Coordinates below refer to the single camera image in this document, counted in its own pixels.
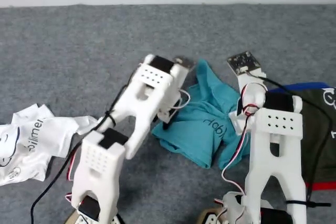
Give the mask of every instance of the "wire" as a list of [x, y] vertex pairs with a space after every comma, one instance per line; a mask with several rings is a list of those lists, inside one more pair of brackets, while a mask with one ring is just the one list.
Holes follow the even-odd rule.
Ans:
[[259, 82], [249, 82], [248, 84], [246, 84], [244, 87], [243, 87], [243, 89], [242, 89], [242, 93], [241, 93], [241, 102], [243, 103], [243, 99], [244, 99], [244, 94], [245, 94], [245, 92], [246, 92], [246, 90], [247, 90], [247, 87], [250, 85], [250, 84], [257, 84], [257, 85], [259, 85], [259, 86], [262, 86], [262, 88], [265, 90], [265, 91], [267, 91], [267, 87], [264, 85], [264, 84], [262, 84], [262, 83], [259, 83]]
[[37, 199], [33, 202], [32, 207], [30, 208], [30, 219], [31, 219], [31, 224], [34, 224], [34, 208], [36, 204], [45, 196], [45, 194], [51, 189], [51, 187], [54, 185], [54, 183], [57, 181], [59, 176], [62, 174], [63, 170], [67, 166], [68, 162], [70, 161], [71, 157], [73, 154], [76, 152], [76, 150], [80, 147], [81, 142], [78, 142], [74, 148], [71, 150], [70, 154], [68, 155], [67, 159], [63, 163], [61, 169], [59, 172], [56, 174], [55, 178], [50, 182], [50, 184], [47, 186], [47, 188], [40, 194], [40, 196], [37, 197]]
[[[108, 109], [107, 113], [105, 113], [105, 116], [103, 117], [103, 119], [94, 127], [90, 130], [91, 131], [96, 131], [97, 129], [99, 129], [99, 127], [107, 120], [107, 118], [110, 117], [110, 113], [112, 112], [115, 104], [117, 103], [117, 101], [119, 100], [119, 98], [121, 97], [123, 91], [125, 90], [125, 88], [129, 85], [129, 83], [131, 82], [131, 79], [135, 73], [135, 71], [137, 70], [137, 68], [132, 72], [131, 77], [128, 79], [128, 82], [126, 85], [122, 86], [122, 88], [119, 90], [117, 96], [115, 97], [115, 99], [113, 100], [113, 102], [111, 103], [110, 108]], [[47, 188], [37, 197], [37, 199], [33, 202], [31, 208], [30, 208], [30, 223], [34, 224], [34, 208], [36, 206], [36, 204], [47, 194], [47, 192], [51, 189], [51, 187], [54, 185], [54, 183], [58, 180], [58, 178], [60, 177], [60, 175], [62, 174], [62, 172], [64, 171], [64, 169], [66, 168], [68, 162], [73, 159], [73, 156], [75, 155], [77, 149], [81, 146], [82, 144], [82, 140], [80, 142], [78, 142], [73, 149], [71, 150], [71, 152], [69, 153], [69, 155], [67, 156], [65, 162], [63, 163], [62, 167], [60, 168], [60, 170], [58, 171], [58, 173], [56, 174], [55, 178], [50, 182], [50, 184], [47, 186]]]
[[225, 208], [223, 211], [221, 211], [221, 212], [216, 216], [215, 224], [217, 224], [218, 219], [220, 218], [220, 216], [223, 215], [223, 214], [225, 214], [226, 212], [227, 212], [227, 208]]
[[241, 214], [238, 216], [238, 218], [236, 219], [235, 224], [237, 224], [237, 221], [243, 216], [244, 211], [245, 211], [245, 207], [243, 207], [242, 213], [241, 213]]
[[[261, 77], [261, 76], [255, 76], [253, 74], [251, 74], [250, 72], [246, 72], [248, 75], [252, 76], [252, 77], [255, 77], [255, 78], [258, 78], [260, 80], [263, 80], [263, 81], [266, 81], [266, 82], [269, 82], [281, 89], [283, 89], [284, 91], [286, 91], [287, 93], [291, 94], [291, 95], [297, 95], [295, 92], [287, 89], [286, 87], [284, 87], [283, 85], [273, 81], [273, 80], [270, 80], [266, 77]], [[318, 166], [318, 163], [319, 163], [319, 159], [321, 157], [321, 154], [322, 154], [322, 151], [328, 141], [328, 138], [329, 138], [329, 134], [330, 132], [332, 131], [332, 118], [330, 117], [330, 115], [327, 114], [327, 112], [322, 109], [321, 107], [317, 106], [316, 104], [314, 104], [313, 102], [301, 97], [302, 101], [305, 102], [306, 104], [316, 108], [317, 110], [319, 110], [329, 121], [329, 124], [328, 124], [328, 129], [327, 129], [327, 132], [325, 133], [325, 136], [320, 144], [320, 146], [318, 147], [318, 150], [317, 150], [317, 153], [316, 153], [316, 156], [313, 160], [313, 169], [312, 169], [312, 173], [310, 174], [310, 177], [308, 179], [308, 188], [307, 188], [307, 196], [306, 196], [306, 203], [309, 205], [309, 203], [311, 203], [310, 199], [311, 199], [311, 195], [312, 195], [312, 188], [313, 188], [313, 184], [314, 184], [314, 181], [315, 181], [315, 176], [316, 176], [316, 170], [317, 170], [317, 166]], [[319, 206], [318, 203], [315, 204], [315, 202], [313, 202], [312, 205], [315, 205], [315, 206]]]
[[220, 204], [220, 205], [224, 205], [224, 203], [223, 203], [223, 201], [222, 200], [220, 200], [220, 199], [216, 199], [216, 198], [214, 198], [214, 203], [216, 203], [216, 204]]
[[71, 197], [72, 197], [72, 193], [67, 193], [67, 194], [65, 195], [65, 199], [66, 199], [68, 202], [70, 202], [70, 203], [71, 203]]
[[71, 179], [71, 173], [72, 173], [72, 169], [74, 167], [74, 163], [75, 163], [75, 159], [76, 159], [76, 153], [77, 153], [77, 151], [74, 153], [74, 155], [71, 157], [71, 160], [70, 160], [70, 165], [69, 165], [68, 172], [67, 172], [67, 180], [68, 181], [73, 181], [73, 179]]
[[85, 221], [85, 224], [89, 224], [88, 221], [86, 220], [86, 218], [84, 218], [83, 215], [79, 215], [80, 217], [82, 217], [83, 221]]
[[237, 148], [236, 148], [236, 151], [234, 152], [233, 156], [231, 157], [229, 163], [224, 167], [224, 169], [222, 170], [222, 179], [226, 182], [229, 182], [233, 185], [235, 185], [239, 190], [240, 192], [245, 195], [245, 192], [244, 190], [242, 189], [242, 187], [240, 185], [238, 185], [238, 183], [234, 182], [233, 180], [229, 180], [227, 178], [225, 178], [225, 171], [228, 169], [228, 167], [234, 162], [234, 160], [237, 158], [239, 152], [242, 150], [243, 148], [243, 145], [244, 145], [244, 139], [245, 139], [245, 135], [246, 135], [246, 131], [247, 131], [247, 122], [248, 122], [248, 119], [250, 118], [251, 115], [248, 115], [246, 117], [246, 121], [245, 121], [245, 126], [244, 126], [244, 129], [243, 129], [243, 132], [240, 136], [240, 140], [238, 142], [238, 145], [237, 145]]
[[182, 105], [181, 105], [181, 103], [180, 103], [180, 104], [179, 104], [178, 106], [176, 106], [176, 107], [175, 107], [175, 106], [170, 107], [171, 109], [176, 109], [176, 110], [182, 109], [182, 108], [186, 107], [186, 106], [188, 105], [188, 103], [190, 102], [191, 97], [190, 97], [190, 94], [189, 94], [187, 91], [185, 91], [185, 90], [183, 90], [183, 89], [180, 89], [179, 92], [186, 94], [186, 95], [188, 96], [188, 99], [187, 99], [187, 101], [186, 101], [185, 103], [183, 103]]

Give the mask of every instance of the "blue fabric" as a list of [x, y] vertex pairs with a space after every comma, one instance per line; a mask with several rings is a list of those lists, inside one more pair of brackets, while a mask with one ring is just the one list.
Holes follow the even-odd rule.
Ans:
[[[167, 130], [158, 124], [152, 134], [160, 139], [160, 144], [167, 150], [180, 153], [197, 165], [210, 168], [219, 145], [226, 144], [219, 157], [219, 167], [231, 159], [240, 136], [237, 136], [228, 117], [236, 110], [239, 93], [222, 83], [212, 72], [205, 60], [197, 65], [198, 84], [191, 86], [189, 104], [179, 111]], [[244, 150], [232, 163], [237, 164], [243, 155], [249, 154], [249, 136], [245, 140]]]
[[[293, 91], [300, 91], [305, 89], [325, 89], [329, 88], [330, 86], [324, 82], [302, 82], [302, 83], [295, 83], [285, 86], [289, 90]], [[281, 88], [273, 89], [270, 92], [281, 92], [284, 93], [285, 91]]]

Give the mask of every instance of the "white wire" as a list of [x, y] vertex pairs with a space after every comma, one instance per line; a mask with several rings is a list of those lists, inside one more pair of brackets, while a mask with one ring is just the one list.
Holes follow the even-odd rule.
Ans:
[[66, 194], [65, 199], [71, 203], [71, 199], [69, 197], [72, 196], [72, 193]]
[[216, 216], [215, 224], [217, 224], [218, 219], [220, 218], [220, 216], [223, 215], [223, 214], [226, 213], [226, 212], [227, 212], [227, 208], [225, 208], [224, 210], [222, 210], [222, 211]]
[[181, 102], [180, 102], [180, 104], [179, 104], [178, 106], [176, 106], [176, 107], [175, 107], [175, 106], [170, 107], [171, 109], [179, 110], [179, 109], [181, 109], [181, 108], [186, 107], [186, 106], [188, 105], [188, 103], [190, 102], [191, 97], [190, 97], [190, 94], [189, 94], [187, 91], [185, 91], [185, 90], [183, 90], [183, 89], [180, 89], [179, 92], [186, 94], [186, 95], [188, 96], [188, 99], [187, 99], [187, 101], [186, 101], [185, 103], [183, 103], [182, 105], [181, 105]]
[[233, 180], [229, 180], [227, 178], [225, 178], [224, 174], [225, 174], [225, 171], [227, 170], [227, 168], [234, 162], [234, 160], [237, 158], [239, 152], [242, 150], [242, 147], [244, 145], [244, 140], [245, 140], [245, 135], [246, 135], [246, 131], [247, 131], [247, 127], [245, 128], [245, 130], [242, 132], [241, 134], [241, 137], [243, 138], [242, 139], [242, 143], [239, 145], [238, 147], [238, 151], [236, 152], [236, 154], [234, 155], [234, 157], [232, 158], [232, 160], [225, 166], [225, 168], [223, 169], [222, 171], [222, 178], [224, 181], [228, 182], [228, 183], [231, 183], [233, 185], [235, 185], [239, 190], [240, 192], [245, 195], [245, 192], [244, 190], [242, 189], [242, 187], [240, 185], [238, 185], [236, 182], [234, 182]]
[[264, 84], [262, 84], [262, 83], [259, 83], [259, 82], [249, 82], [248, 84], [246, 84], [245, 85], [245, 87], [244, 87], [244, 91], [243, 91], [243, 93], [242, 93], [242, 95], [241, 95], [241, 104], [244, 106], [244, 94], [246, 93], [246, 90], [247, 90], [247, 87], [250, 85], [250, 84], [257, 84], [257, 85], [259, 85], [259, 86], [262, 86], [263, 88], [264, 88], [264, 90], [265, 91], [267, 91], [267, 87], [264, 85]]

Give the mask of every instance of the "circuit board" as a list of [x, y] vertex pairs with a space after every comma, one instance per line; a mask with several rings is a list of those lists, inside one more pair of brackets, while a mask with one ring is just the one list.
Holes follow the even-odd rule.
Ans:
[[250, 51], [242, 52], [229, 57], [227, 59], [227, 63], [237, 76], [261, 67]]

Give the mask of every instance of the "cartoon face print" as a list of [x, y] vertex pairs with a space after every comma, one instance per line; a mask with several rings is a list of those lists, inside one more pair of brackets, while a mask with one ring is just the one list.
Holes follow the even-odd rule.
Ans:
[[334, 109], [336, 109], [336, 93], [335, 93], [335, 88], [326, 88], [323, 89], [323, 99], [324, 102], [329, 105], [333, 106]]

